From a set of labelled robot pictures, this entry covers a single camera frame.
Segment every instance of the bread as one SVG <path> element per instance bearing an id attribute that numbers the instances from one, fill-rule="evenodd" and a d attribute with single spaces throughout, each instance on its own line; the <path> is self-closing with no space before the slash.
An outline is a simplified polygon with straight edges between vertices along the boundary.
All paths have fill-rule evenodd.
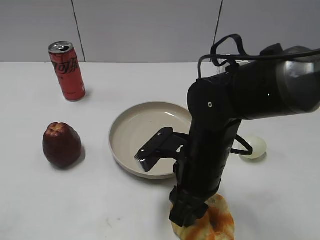
<path id="1" fill-rule="evenodd" d="M 174 233 L 181 240 L 234 240 L 235 221 L 226 200 L 215 194 L 206 203 L 207 212 L 192 226 L 180 227 L 172 222 Z"/>

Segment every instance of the gray wall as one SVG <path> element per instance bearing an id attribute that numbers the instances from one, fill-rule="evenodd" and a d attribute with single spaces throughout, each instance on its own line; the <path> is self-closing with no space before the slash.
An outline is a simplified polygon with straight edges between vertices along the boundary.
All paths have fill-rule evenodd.
<path id="1" fill-rule="evenodd" d="M 221 0 L 73 4 L 1 0 L 0 62 L 48 62 L 49 44 L 61 40 L 74 44 L 81 62 L 196 62 L 212 45 Z M 223 0 L 216 39 L 238 33 L 249 54 L 274 43 L 320 48 L 319 12 L 319 0 Z M 227 41 L 218 52 L 236 49 Z"/>

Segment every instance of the black cable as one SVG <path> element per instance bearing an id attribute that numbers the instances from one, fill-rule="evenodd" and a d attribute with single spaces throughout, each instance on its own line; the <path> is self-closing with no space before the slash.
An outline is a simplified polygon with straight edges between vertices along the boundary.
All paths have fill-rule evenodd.
<path id="1" fill-rule="evenodd" d="M 223 3 L 224 3 L 224 0 L 221 0 L 220 9 L 219 9 L 219 15 L 218 15 L 218 19 L 216 21 L 216 26 L 215 26 L 215 32 L 214 32 L 214 38 L 213 38 L 213 44 L 212 45 L 215 45 L 215 43 L 216 43 L 216 37 L 217 37 L 217 32 L 218 32 L 218 27 L 219 27 L 219 22 L 220 22 L 221 10 L 222 10 Z"/>
<path id="2" fill-rule="evenodd" d="M 286 54 L 286 55 L 269 55 L 269 56 L 250 56 L 250 55 L 221 55 L 221 54 L 209 54 L 200 57 L 198 61 L 198 78 L 201 78 L 201 64 L 205 59 L 226 59 L 226 60 L 247 60 L 247 61 L 270 61 L 270 60 L 290 60 L 296 58 L 303 58 L 313 55 L 319 55 L 320 49 L 305 51 L 300 53 Z"/>
<path id="3" fill-rule="evenodd" d="M 234 149 L 232 148 L 230 153 L 232 154 L 238 154 L 238 155 L 244 155 L 244 156 L 250 156 L 252 155 L 252 152 L 254 151 L 252 146 L 250 146 L 249 143 L 246 142 L 242 137 L 239 135 L 235 136 L 235 140 L 237 140 L 242 146 L 246 148 L 246 150 L 239 150 L 239 149 Z"/>

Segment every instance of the can lid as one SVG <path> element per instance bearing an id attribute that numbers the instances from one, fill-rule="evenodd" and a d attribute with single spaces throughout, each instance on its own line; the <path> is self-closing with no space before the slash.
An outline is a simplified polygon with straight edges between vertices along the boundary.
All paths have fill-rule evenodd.
<path id="1" fill-rule="evenodd" d="M 74 48 L 71 42 L 57 41 L 49 46 L 49 53 L 52 54 L 64 54 L 71 51 Z"/>

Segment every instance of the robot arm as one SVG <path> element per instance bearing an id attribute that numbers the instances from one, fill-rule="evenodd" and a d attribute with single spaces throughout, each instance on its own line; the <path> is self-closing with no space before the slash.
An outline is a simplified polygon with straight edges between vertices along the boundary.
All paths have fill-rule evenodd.
<path id="1" fill-rule="evenodd" d="M 236 37 L 239 52 L 248 56 L 242 41 L 239 43 L 240 36 Z M 226 60 L 230 64 L 227 72 L 200 77 L 188 91 L 187 105 L 192 115 L 189 135 L 163 128 L 138 151 L 136 159 L 145 171 L 161 158 L 176 159 L 173 170 L 177 186 L 170 194 L 172 222 L 182 227 L 202 218 L 208 209 L 205 201 L 219 189 L 229 154 L 252 154 L 252 148 L 237 136 L 242 120 L 311 113 L 319 108 L 319 55 L 288 58 L 288 54 L 306 51 L 300 46 L 282 51 L 276 44 L 260 53 L 268 54 L 264 61 L 239 66 L 234 60 Z M 278 59 L 266 60 L 270 55 Z M 236 139 L 247 151 L 232 149 Z"/>

